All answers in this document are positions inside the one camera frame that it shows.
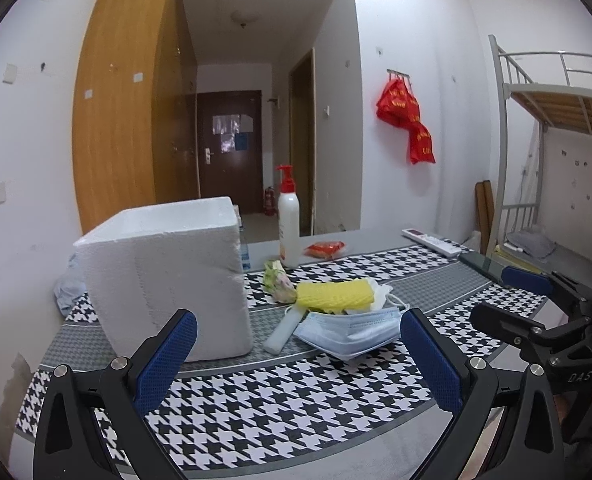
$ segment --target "smartphone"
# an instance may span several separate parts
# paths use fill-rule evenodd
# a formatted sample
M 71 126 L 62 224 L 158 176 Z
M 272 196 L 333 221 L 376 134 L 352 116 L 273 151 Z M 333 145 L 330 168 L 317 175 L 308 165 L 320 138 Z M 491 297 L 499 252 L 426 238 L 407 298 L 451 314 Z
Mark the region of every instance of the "smartphone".
M 486 278 L 489 278 L 499 285 L 505 286 L 501 275 L 503 273 L 503 267 L 501 264 L 484 257 L 482 254 L 470 251 L 468 253 L 461 253 L 458 259 L 472 269 L 477 270 Z

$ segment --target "ceiling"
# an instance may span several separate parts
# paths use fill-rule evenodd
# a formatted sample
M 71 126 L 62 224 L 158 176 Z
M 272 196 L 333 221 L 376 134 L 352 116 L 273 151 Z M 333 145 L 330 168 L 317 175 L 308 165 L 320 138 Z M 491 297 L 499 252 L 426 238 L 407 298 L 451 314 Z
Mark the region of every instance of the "ceiling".
M 199 64 L 272 62 L 308 18 L 332 0 L 183 0 Z M 242 29 L 231 13 L 258 13 Z

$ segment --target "bed post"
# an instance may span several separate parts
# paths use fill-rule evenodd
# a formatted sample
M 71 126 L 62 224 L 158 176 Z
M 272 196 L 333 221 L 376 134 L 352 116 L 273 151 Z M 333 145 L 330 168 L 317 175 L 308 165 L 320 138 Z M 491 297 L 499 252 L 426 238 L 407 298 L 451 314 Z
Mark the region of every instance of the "bed post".
M 547 126 L 541 121 L 538 121 L 538 184 L 536 186 L 536 214 L 534 215 L 534 223 L 538 223 L 540 217 L 540 199 L 542 197 L 542 180 L 544 178 L 545 170 L 545 130 Z
M 500 115 L 500 158 L 498 159 L 498 185 L 496 186 L 496 205 L 494 206 L 494 221 L 492 222 L 487 245 L 487 258 L 491 258 L 498 241 L 500 219 L 503 215 L 503 202 L 505 201 L 505 184 L 507 179 L 507 100 L 505 95 L 505 77 L 501 65 L 500 51 L 496 37 L 491 34 L 489 43 L 492 47 L 492 58 L 496 72 L 496 84 L 498 86 L 498 111 Z

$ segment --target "houndstooth tablecloth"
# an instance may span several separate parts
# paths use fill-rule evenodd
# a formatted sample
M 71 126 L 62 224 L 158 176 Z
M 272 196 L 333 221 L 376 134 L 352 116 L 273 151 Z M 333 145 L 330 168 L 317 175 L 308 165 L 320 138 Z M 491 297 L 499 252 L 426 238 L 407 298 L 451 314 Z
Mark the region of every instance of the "houndstooth tablecloth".
M 439 332 L 468 355 L 490 357 L 501 344 L 475 331 L 468 317 L 480 301 L 531 317 L 546 298 L 495 285 L 460 262 L 421 246 L 348 256 L 288 271 L 294 283 L 371 277 L 428 313 Z M 247 356 L 184 364 L 159 409 L 146 416 L 152 432 L 192 478 L 245 475 L 290 467 L 348 449 L 409 420 L 433 403 L 401 342 L 351 363 L 291 338 L 279 356 L 262 342 L 280 321 L 262 285 L 247 275 L 254 349 Z M 51 370 L 105 367 L 115 354 L 89 298 L 78 299 L 36 371 L 16 431 L 36 436 Z M 108 449 L 123 472 L 130 463 L 103 410 L 96 410 Z

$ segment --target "screw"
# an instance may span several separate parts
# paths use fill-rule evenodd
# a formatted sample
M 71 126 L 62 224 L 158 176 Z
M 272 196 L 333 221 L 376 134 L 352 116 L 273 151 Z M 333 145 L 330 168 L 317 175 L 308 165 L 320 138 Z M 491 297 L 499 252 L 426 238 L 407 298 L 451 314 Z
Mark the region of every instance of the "screw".
M 542 369 L 542 366 L 537 365 L 537 364 L 533 364 L 532 366 L 530 366 L 530 371 L 532 372 L 532 374 L 540 377 L 541 375 L 543 375 L 545 373 L 545 370 Z
M 63 377 L 67 373 L 67 365 L 59 365 L 54 368 L 54 375 L 56 377 Z
M 122 370 L 127 366 L 127 357 L 117 357 L 112 361 L 112 368 L 114 370 Z
M 470 359 L 470 365 L 474 370 L 483 370 L 487 363 L 482 357 L 473 357 Z

